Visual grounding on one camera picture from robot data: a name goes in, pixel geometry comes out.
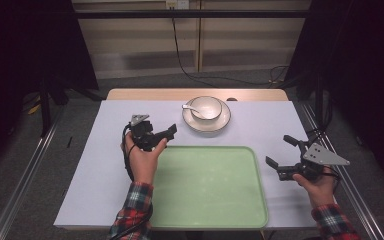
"saucer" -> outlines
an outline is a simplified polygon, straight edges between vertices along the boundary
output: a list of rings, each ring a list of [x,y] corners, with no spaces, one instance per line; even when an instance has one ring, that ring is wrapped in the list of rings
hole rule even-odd
[[[195,99],[187,102],[190,105]],[[204,120],[193,116],[190,109],[183,109],[183,120],[194,130],[199,132],[215,132],[224,128],[230,121],[230,109],[225,102],[217,99],[221,104],[220,116],[214,120]]]

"bowl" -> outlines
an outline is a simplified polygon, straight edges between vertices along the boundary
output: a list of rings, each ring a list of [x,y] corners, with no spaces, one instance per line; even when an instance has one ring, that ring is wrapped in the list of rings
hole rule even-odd
[[[190,106],[199,111],[191,110],[192,116],[199,120],[211,121],[217,119],[222,112],[221,102],[214,97],[197,97],[190,102]]]

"wall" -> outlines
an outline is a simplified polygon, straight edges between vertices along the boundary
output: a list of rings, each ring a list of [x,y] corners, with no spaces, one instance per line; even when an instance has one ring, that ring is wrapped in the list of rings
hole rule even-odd
[[[191,0],[191,9],[306,10],[310,0]],[[165,1],[73,0],[76,10],[165,9]],[[187,72],[288,65],[304,19],[175,19]],[[98,79],[180,73],[171,19],[79,20]]]

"white tabletop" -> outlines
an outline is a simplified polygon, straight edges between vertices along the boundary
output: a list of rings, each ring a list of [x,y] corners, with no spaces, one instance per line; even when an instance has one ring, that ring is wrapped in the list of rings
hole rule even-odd
[[[292,102],[226,102],[232,118],[217,134],[202,134],[187,126],[181,114],[184,103],[103,101],[54,225],[66,229],[109,228],[112,225],[130,184],[119,146],[123,128],[132,114],[149,114],[155,133],[166,130],[173,123],[177,125],[178,132],[169,145],[248,146],[253,149],[269,211],[265,228],[315,227],[307,192],[294,181],[279,181],[276,171],[265,163],[266,156],[280,166],[292,166],[299,161],[299,149],[283,141],[284,135],[307,140]]]

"red plaid shirt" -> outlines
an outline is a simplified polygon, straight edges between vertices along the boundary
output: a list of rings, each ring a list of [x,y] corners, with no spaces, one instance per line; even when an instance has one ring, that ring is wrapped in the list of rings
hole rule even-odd
[[[117,233],[140,222],[148,212],[151,204],[152,191],[154,187],[146,183],[133,182],[130,185],[129,193],[123,209],[121,209],[117,218],[110,229],[109,238]],[[320,235],[327,240],[357,240],[360,239],[354,228],[348,221],[347,217],[342,213],[336,204],[329,204],[313,209],[311,212]],[[125,240],[148,240],[150,239],[151,225],[148,222],[136,232],[133,232],[121,239]]]

